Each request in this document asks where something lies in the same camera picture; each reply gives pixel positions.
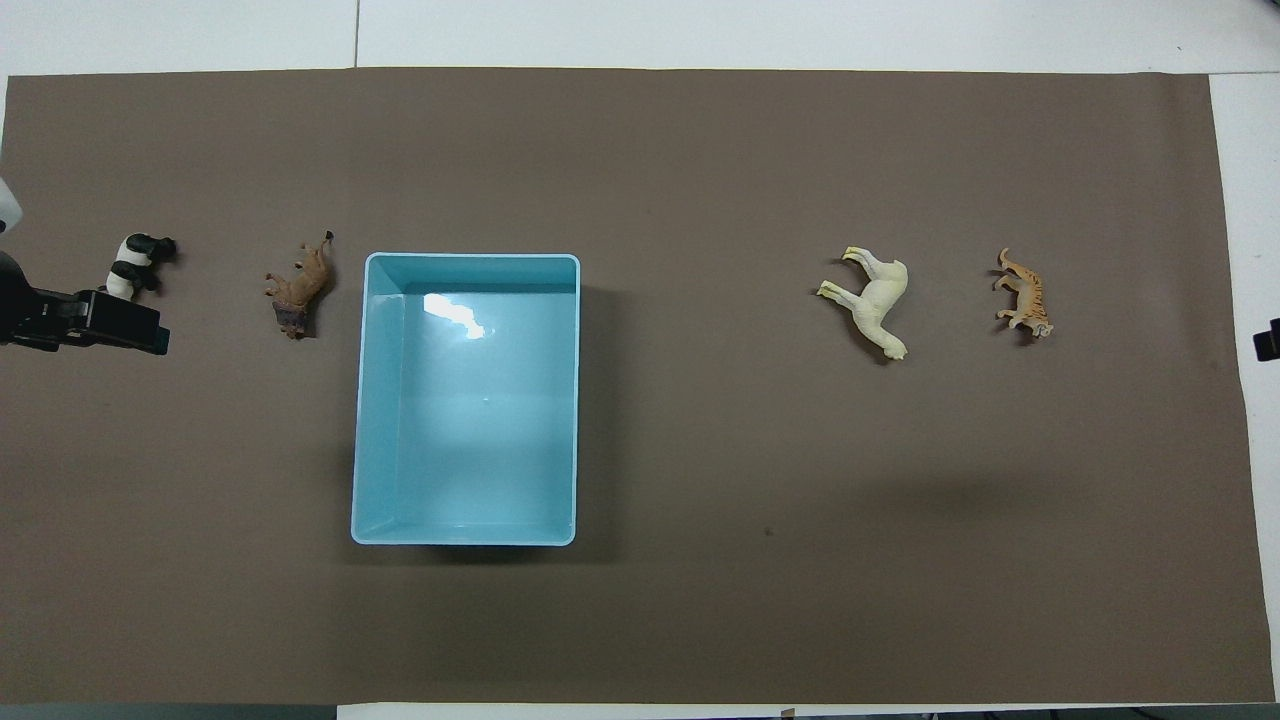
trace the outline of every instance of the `black object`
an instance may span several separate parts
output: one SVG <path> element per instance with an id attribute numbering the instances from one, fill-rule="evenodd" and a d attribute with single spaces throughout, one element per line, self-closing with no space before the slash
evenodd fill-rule
<path id="1" fill-rule="evenodd" d="M 1271 320 L 1270 331 L 1253 336 L 1253 350 L 1262 363 L 1280 359 L 1280 318 Z"/>
<path id="2" fill-rule="evenodd" d="M 0 252 L 0 345 L 10 342 L 50 352 L 63 345 L 114 345 L 164 355 L 169 331 L 160 327 L 160 313 L 105 292 L 31 287 L 18 263 Z"/>

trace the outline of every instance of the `toy tiger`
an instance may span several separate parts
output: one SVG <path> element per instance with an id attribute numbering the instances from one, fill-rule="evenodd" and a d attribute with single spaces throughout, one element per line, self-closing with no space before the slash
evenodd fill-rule
<path id="1" fill-rule="evenodd" d="M 1044 283 L 1039 273 L 1025 265 L 1019 265 L 1007 258 L 1009 249 L 1000 251 L 1000 269 L 1011 270 L 1014 275 L 1000 275 L 991 290 L 1006 287 L 1018 293 L 1018 310 L 1001 310 L 997 318 L 1009 318 L 1009 327 L 1016 328 L 1019 323 L 1032 331 L 1032 337 L 1048 337 L 1053 325 L 1044 313 Z"/>

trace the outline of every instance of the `rectangular container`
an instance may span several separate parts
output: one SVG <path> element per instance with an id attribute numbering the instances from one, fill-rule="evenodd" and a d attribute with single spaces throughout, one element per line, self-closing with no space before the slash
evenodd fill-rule
<path id="1" fill-rule="evenodd" d="M 369 256 L 356 542 L 573 539 L 580 297 L 572 255 Z"/>

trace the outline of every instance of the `brown tabletop covering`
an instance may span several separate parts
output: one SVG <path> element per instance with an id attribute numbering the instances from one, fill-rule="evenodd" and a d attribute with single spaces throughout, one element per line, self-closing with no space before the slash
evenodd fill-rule
<path id="1" fill-rule="evenodd" d="M 168 356 L 0 348 L 0 701 L 1272 698 L 1202 76 L 14 78 L 4 137 L 32 284 L 182 256 Z M 375 250 L 581 259 L 572 546 L 351 541 Z"/>

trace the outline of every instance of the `tiger figurine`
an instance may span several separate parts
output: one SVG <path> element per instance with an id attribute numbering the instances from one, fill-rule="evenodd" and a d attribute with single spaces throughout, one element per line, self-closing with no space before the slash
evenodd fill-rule
<path id="1" fill-rule="evenodd" d="M 1009 318 L 1009 327 L 1019 323 L 1032 331 L 1032 337 L 1048 337 L 1053 325 L 1044 313 L 1044 283 L 1039 273 L 1025 265 L 1019 265 L 1007 258 L 1009 249 L 1000 251 L 1000 269 L 1011 270 L 1014 275 L 1000 275 L 991 290 L 1009 288 L 1018 293 L 1018 310 L 1001 310 L 997 318 Z"/>

